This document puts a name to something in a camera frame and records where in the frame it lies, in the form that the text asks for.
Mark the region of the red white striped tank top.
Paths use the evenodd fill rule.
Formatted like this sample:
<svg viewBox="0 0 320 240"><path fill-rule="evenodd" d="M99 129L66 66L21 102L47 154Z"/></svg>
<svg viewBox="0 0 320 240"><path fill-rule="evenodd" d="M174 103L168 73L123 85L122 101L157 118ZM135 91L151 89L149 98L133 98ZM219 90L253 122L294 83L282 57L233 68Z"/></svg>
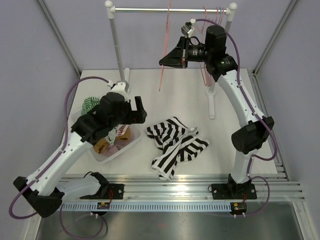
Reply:
<svg viewBox="0 0 320 240"><path fill-rule="evenodd" d="M128 129L129 125L128 124L121 124L121 125L118 125L116 127L116 136L119 137L119 136L123 136L127 129Z"/></svg>

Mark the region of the tan brown tank top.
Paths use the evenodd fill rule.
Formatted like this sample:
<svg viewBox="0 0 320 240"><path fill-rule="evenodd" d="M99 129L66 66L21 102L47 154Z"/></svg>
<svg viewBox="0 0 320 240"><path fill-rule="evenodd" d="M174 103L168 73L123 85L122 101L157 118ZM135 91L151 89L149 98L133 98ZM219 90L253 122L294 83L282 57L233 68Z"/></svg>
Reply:
<svg viewBox="0 0 320 240"><path fill-rule="evenodd" d="M115 140L117 139L121 139L121 140L124 140L124 141L127 141L127 140L131 140L132 139L132 133L131 133L131 130L130 128L128 127L126 133L123 135L123 136L118 136L115 138ZM93 146L93 149L95 152L97 152L98 154L102 154L106 149L107 147L109 146L110 144L108 144L106 141L100 139L94 146Z"/></svg>

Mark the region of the green white striped tank top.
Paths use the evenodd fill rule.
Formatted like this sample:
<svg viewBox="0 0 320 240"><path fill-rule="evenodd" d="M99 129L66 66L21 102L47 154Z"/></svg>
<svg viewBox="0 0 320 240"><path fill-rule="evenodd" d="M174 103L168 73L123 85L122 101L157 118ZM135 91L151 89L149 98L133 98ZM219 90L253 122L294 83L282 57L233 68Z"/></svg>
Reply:
<svg viewBox="0 0 320 240"><path fill-rule="evenodd" d="M94 107L100 104L101 99L99 97L90 96L84 99L83 104L81 106L80 114L81 116L86 115L88 112L90 112ZM106 137L102 137L101 140L107 142L109 145L114 145L115 140L117 137L116 134L116 128L117 126L112 129Z"/></svg>

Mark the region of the black white striped tank top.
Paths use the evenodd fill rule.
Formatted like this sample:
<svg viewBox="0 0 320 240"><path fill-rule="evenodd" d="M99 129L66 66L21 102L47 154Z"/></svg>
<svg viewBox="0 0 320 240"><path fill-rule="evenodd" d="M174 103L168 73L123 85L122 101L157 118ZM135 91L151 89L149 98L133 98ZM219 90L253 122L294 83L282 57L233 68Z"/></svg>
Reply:
<svg viewBox="0 0 320 240"><path fill-rule="evenodd" d="M150 166L150 171L162 181L170 181L179 163L193 161L210 146L209 140L199 136L197 127L189 128L175 116L148 126L146 135L162 151Z"/></svg>

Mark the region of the pink wire hanger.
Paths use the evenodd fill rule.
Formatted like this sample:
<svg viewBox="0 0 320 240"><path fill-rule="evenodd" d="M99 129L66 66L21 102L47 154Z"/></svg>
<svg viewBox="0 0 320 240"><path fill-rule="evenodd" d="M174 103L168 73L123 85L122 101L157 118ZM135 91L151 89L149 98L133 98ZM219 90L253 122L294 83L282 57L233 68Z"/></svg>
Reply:
<svg viewBox="0 0 320 240"><path fill-rule="evenodd" d="M218 8L216 9L215 23L218 23L218 22L219 22L220 10L221 10L220 7L218 7Z"/></svg>

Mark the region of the light blue wire hanger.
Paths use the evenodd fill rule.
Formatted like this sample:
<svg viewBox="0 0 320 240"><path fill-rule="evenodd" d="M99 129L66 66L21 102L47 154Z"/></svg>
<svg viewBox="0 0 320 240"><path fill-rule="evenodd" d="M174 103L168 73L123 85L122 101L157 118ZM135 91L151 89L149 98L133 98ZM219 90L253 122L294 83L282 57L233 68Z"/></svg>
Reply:
<svg viewBox="0 0 320 240"><path fill-rule="evenodd" d="M224 17L224 8L223 7L220 7L219 8L219 18L218 18L218 21L217 23L220 25L223 21L223 17Z"/></svg>

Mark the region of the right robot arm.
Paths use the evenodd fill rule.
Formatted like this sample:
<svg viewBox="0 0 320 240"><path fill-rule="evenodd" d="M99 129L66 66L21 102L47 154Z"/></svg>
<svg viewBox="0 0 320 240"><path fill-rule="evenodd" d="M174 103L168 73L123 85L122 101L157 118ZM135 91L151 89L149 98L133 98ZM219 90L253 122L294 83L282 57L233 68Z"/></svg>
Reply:
<svg viewBox="0 0 320 240"><path fill-rule="evenodd" d="M220 25L206 29L205 41L193 44L194 27L191 22L182 26L183 36L176 47L164 56L159 65L185 69L189 62L204 63L207 72L227 95L239 122L239 130L231 135L236 149L235 161L227 183L213 183L211 193L214 200L257 198L250 170L256 153L269 137L275 124L256 106L240 78L239 62L226 53L226 42L230 37Z"/></svg>

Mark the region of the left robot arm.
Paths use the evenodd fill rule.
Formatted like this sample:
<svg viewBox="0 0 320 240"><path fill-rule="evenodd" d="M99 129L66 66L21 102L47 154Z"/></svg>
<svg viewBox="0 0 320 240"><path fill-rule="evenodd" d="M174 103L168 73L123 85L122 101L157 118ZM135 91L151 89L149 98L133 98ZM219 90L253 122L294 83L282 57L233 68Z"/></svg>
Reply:
<svg viewBox="0 0 320 240"><path fill-rule="evenodd" d="M67 128L64 142L37 170L27 177L18 176L13 185L37 214L47 218L65 202L74 199L104 199L109 196L109 181L99 172L61 183L61 178L76 161L118 125L143 124L147 112L142 98L131 102L117 92L108 92L100 103Z"/></svg>

